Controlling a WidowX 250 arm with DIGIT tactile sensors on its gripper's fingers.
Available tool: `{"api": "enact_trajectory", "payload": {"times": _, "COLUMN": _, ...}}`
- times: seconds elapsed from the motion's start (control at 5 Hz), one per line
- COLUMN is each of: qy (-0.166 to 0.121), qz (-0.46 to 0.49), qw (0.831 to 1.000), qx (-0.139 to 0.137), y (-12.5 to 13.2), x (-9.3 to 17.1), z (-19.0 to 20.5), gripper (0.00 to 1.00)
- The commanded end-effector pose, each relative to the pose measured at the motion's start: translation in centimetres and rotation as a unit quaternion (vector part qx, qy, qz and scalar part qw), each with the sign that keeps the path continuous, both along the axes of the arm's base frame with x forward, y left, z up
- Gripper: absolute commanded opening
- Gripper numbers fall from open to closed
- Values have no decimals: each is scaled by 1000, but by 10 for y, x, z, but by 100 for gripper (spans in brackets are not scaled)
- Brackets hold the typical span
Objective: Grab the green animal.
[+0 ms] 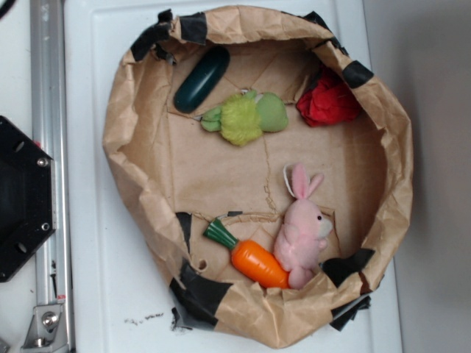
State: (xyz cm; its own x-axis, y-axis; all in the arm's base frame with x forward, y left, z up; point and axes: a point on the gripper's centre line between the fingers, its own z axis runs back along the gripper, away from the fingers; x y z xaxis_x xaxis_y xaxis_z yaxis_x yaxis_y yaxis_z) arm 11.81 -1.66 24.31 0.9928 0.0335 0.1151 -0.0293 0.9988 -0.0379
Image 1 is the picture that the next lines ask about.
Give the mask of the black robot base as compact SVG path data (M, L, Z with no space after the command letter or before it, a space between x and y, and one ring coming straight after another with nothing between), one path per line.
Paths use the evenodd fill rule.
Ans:
M10 281L54 231L53 159L1 117L1 282Z

